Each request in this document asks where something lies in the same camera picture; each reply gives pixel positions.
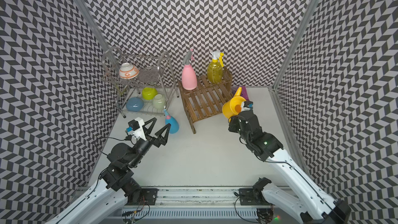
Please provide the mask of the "blue spray bottle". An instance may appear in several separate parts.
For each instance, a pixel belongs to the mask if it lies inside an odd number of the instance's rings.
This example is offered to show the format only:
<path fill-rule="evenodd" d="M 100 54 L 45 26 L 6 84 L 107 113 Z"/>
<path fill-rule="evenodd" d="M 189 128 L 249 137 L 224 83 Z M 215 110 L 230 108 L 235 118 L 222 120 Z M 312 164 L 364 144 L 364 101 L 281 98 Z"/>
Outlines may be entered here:
<path fill-rule="evenodd" d="M 163 110 L 165 114 L 165 124 L 170 124 L 170 134 L 175 134 L 179 131 L 179 123 L 178 121 L 171 116 L 166 109 Z"/>

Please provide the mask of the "pink spray bottle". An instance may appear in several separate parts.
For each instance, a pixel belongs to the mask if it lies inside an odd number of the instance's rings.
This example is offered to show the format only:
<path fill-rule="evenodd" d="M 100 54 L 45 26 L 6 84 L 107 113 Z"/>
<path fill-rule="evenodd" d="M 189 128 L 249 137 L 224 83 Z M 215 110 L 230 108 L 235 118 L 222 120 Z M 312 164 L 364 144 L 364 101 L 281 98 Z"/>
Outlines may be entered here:
<path fill-rule="evenodd" d="M 193 49 L 190 49 L 183 58 L 183 70 L 181 75 L 182 87 L 185 90 L 194 90 L 198 86 L 197 75 L 191 65 L 193 60 Z"/>

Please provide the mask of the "yellow watering can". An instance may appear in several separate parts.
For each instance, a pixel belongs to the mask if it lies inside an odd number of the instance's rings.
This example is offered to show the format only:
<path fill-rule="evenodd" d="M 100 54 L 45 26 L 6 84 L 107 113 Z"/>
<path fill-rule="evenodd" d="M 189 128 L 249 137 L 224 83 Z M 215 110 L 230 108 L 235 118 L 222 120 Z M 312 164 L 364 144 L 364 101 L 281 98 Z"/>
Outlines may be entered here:
<path fill-rule="evenodd" d="M 223 105 L 222 113 L 227 119 L 231 118 L 232 116 L 236 116 L 241 112 L 241 105 L 246 101 L 246 99 L 241 96 L 241 92 L 242 87 L 239 87 L 234 96 Z"/>

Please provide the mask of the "yellow transparent spray bottle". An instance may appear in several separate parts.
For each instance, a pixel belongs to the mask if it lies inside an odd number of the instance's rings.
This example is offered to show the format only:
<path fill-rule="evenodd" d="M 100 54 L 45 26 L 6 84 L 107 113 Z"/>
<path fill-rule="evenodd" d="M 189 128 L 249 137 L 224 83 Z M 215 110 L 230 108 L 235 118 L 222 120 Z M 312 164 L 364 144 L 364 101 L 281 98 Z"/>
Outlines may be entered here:
<path fill-rule="evenodd" d="M 211 53 L 212 55 L 212 60 L 208 65 L 207 68 L 207 79 L 212 83 L 212 84 L 218 84 L 222 80 L 222 75 L 223 75 L 223 56 L 224 53 L 216 50 Z"/>

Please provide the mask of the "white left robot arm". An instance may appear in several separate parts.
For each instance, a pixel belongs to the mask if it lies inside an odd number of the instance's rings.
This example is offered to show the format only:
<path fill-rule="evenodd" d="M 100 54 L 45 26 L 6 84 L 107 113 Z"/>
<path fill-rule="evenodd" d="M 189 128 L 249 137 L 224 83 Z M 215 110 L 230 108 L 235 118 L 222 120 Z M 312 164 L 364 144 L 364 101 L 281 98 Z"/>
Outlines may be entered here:
<path fill-rule="evenodd" d="M 99 224 L 114 211 L 125 206 L 130 199 L 138 200 L 141 186 L 133 179 L 132 169 L 137 167 L 153 146 L 166 145 L 172 125 L 152 134 L 157 119 L 144 121 L 136 118 L 128 123 L 126 140 L 136 138 L 130 146 L 119 143 L 107 155 L 110 164 L 77 200 L 51 219 L 51 224 Z"/>

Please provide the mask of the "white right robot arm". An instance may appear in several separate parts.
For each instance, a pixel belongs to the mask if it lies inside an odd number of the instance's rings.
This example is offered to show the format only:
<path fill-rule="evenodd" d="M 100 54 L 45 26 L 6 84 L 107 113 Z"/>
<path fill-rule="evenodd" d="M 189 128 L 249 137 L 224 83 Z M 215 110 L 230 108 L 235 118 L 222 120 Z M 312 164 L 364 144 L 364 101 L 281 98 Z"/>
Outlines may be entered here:
<path fill-rule="evenodd" d="M 351 208 L 321 189 L 291 158 L 283 144 L 259 125 L 252 110 L 229 119 L 229 131 L 237 133 L 246 147 L 272 166 L 295 193 L 291 195 L 267 178 L 258 180 L 260 195 L 269 204 L 288 213 L 301 224 L 346 224 Z"/>

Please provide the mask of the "wooden slatted shelf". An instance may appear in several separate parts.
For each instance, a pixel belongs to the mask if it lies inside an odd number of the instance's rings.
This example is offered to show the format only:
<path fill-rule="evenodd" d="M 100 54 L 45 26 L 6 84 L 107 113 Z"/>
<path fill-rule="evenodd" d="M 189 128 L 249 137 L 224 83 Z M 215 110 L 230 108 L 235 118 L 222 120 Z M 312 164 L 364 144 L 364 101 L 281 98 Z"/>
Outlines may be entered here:
<path fill-rule="evenodd" d="M 212 84 L 205 75 L 198 76 L 197 82 L 198 85 L 194 90 L 186 90 L 182 82 L 178 82 L 183 108 L 194 134 L 195 122 L 221 114 L 224 103 L 233 97 L 231 89 L 233 75 L 226 67 L 223 68 L 220 83 Z"/>

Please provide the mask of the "pale green bowl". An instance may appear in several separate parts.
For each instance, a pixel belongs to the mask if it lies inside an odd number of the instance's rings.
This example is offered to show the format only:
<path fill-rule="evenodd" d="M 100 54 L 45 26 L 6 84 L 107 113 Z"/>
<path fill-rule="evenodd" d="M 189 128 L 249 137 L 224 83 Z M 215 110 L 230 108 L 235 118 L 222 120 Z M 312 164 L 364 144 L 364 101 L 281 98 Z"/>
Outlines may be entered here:
<path fill-rule="evenodd" d="M 166 106 L 166 97 L 162 94 L 157 94 L 152 99 L 152 106 L 157 110 L 163 111 Z"/>

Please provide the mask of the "blue bowl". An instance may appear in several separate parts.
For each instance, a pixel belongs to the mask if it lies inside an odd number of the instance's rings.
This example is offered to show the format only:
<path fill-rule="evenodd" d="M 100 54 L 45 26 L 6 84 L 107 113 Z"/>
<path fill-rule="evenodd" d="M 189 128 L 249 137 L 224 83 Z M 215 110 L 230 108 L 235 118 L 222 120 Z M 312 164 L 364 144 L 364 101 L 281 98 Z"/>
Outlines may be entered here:
<path fill-rule="evenodd" d="M 130 112 L 139 112 L 144 107 L 144 101 L 139 97 L 132 97 L 126 103 L 126 109 Z"/>

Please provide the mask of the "lime green bowl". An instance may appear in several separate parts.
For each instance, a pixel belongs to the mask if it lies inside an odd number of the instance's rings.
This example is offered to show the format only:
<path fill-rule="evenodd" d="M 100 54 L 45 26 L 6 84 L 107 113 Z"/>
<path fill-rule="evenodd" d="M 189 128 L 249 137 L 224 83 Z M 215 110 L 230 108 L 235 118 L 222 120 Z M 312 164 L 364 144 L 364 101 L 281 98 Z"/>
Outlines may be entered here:
<path fill-rule="evenodd" d="M 157 92 L 156 88 L 145 87 L 142 90 L 142 97 L 146 101 L 151 101 L 157 94 L 158 94 L 158 92 Z"/>

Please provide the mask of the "white orange patterned bowl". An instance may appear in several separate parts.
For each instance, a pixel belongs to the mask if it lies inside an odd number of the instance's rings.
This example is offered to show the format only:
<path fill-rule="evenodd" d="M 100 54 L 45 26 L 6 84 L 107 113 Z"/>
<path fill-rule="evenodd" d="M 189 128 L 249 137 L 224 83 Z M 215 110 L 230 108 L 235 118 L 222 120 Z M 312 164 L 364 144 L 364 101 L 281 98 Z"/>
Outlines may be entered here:
<path fill-rule="evenodd" d="M 139 69 L 132 63 L 122 63 L 119 69 L 119 77 L 122 79 L 133 79 L 140 73 Z"/>

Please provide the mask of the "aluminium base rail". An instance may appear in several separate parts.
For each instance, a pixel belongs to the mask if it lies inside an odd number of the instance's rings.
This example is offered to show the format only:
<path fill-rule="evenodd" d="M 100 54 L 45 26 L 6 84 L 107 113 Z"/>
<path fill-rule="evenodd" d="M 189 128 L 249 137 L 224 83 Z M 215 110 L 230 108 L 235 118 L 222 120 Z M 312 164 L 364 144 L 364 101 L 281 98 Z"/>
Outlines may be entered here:
<path fill-rule="evenodd" d="M 143 187 L 135 202 L 117 207 L 103 224 L 296 224 L 252 186 Z"/>

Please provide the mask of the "aluminium corner post left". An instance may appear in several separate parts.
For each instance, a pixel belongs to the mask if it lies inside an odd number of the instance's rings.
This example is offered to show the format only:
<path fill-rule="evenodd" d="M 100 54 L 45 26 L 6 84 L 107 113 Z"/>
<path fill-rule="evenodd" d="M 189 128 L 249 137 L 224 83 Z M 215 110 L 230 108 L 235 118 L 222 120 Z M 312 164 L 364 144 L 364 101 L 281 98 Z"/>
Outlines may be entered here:
<path fill-rule="evenodd" d="M 79 12 L 83 16 L 83 19 L 90 28 L 92 34 L 96 38 L 99 46 L 102 48 L 102 56 L 99 59 L 99 64 L 101 67 L 100 79 L 111 79 L 111 81 L 105 81 L 107 84 L 112 85 L 115 89 L 115 102 L 118 102 L 125 93 L 125 89 L 117 84 L 117 81 L 113 79 L 112 75 L 117 72 L 120 68 L 119 60 L 124 60 L 124 54 L 120 47 L 110 46 L 105 40 L 105 36 L 97 25 L 93 14 L 90 12 L 87 4 L 84 0 L 73 0 L 78 7 Z"/>

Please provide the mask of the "aluminium corner post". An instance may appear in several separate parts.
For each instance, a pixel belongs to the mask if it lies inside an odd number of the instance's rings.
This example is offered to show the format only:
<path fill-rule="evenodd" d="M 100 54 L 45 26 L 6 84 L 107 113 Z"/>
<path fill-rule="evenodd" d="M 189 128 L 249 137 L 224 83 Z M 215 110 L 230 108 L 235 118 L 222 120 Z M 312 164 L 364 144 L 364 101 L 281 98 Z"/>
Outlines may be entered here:
<path fill-rule="evenodd" d="M 120 68 L 119 60 L 124 60 L 124 54 L 120 47 L 110 46 L 105 40 L 105 36 L 97 25 L 93 14 L 90 12 L 87 4 L 84 0 L 73 0 L 78 7 L 79 12 L 83 16 L 83 19 L 90 28 L 92 34 L 96 38 L 99 46 L 102 48 L 102 56 L 99 59 L 99 64 L 101 67 L 100 79 L 111 79 L 111 81 L 105 81 L 107 84 L 112 85 L 115 89 L 115 102 L 118 102 L 125 93 L 125 89 L 117 84 L 117 81 L 113 79 L 112 75 L 117 72 Z"/>
<path fill-rule="evenodd" d="M 283 134 L 287 141 L 287 146 L 290 149 L 290 151 L 293 152 L 292 156 L 295 159 L 296 163 L 306 173 L 309 173 L 309 170 L 305 164 L 305 161 L 304 161 L 304 158 L 303 158 L 301 152 L 299 151 L 299 143 L 295 137 L 293 128 L 289 122 L 287 114 L 284 111 L 283 105 L 281 103 L 281 100 L 280 100 L 280 97 L 278 94 L 278 88 L 282 82 L 283 77 L 285 76 L 285 74 L 287 72 L 287 69 L 289 68 L 289 65 L 293 59 L 293 56 L 294 56 L 295 52 L 297 51 L 297 48 L 303 38 L 303 35 L 306 32 L 309 22 L 312 19 L 312 16 L 313 16 L 319 2 L 320 2 L 320 0 L 310 0 L 309 5 L 304 12 L 303 19 L 301 20 L 301 22 L 297 28 L 297 32 L 294 35 L 291 46 L 288 49 L 287 55 L 284 58 L 284 61 L 282 63 L 282 66 L 281 66 L 279 72 L 277 73 L 276 79 L 275 79 L 273 85 L 268 89 L 270 96 L 271 96 L 271 100 L 274 105 L 274 108 L 276 110 L 278 120 L 281 124 Z"/>

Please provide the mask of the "aluminium corner post right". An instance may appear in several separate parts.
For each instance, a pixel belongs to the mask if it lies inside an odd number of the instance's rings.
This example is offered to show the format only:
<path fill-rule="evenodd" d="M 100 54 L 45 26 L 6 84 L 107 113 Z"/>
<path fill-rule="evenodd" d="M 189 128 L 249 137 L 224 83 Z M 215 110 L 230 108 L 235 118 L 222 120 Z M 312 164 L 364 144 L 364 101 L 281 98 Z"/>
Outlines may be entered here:
<path fill-rule="evenodd" d="M 281 124 L 283 134 L 287 141 L 287 146 L 290 149 L 290 151 L 293 152 L 292 156 L 295 159 L 296 163 L 306 173 L 309 173 L 309 170 L 305 164 L 305 161 L 304 161 L 304 158 L 303 158 L 301 152 L 299 151 L 299 143 L 295 137 L 293 128 L 289 122 L 287 114 L 284 111 L 283 105 L 281 103 L 281 100 L 280 100 L 280 97 L 278 94 L 278 88 L 282 82 L 283 77 L 285 76 L 285 74 L 287 72 L 287 69 L 289 68 L 289 65 L 293 59 L 293 56 L 294 56 L 295 52 L 297 51 L 297 48 L 303 38 L 303 35 L 306 32 L 309 22 L 312 19 L 312 16 L 313 16 L 319 2 L 320 2 L 320 0 L 310 0 L 309 5 L 304 12 L 303 19 L 301 20 L 301 22 L 297 28 L 297 32 L 294 35 L 291 46 L 288 49 L 287 55 L 284 58 L 284 61 L 282 63 L 282 66 L 281 66 L 279 72 L 277 73 L 276 79 L 275 79 L 273 85 L 268 89 L 270 96 L 271 96 L 271 100 L 274 105 L 274 108 L 276 110 L 278 120 Z"/>

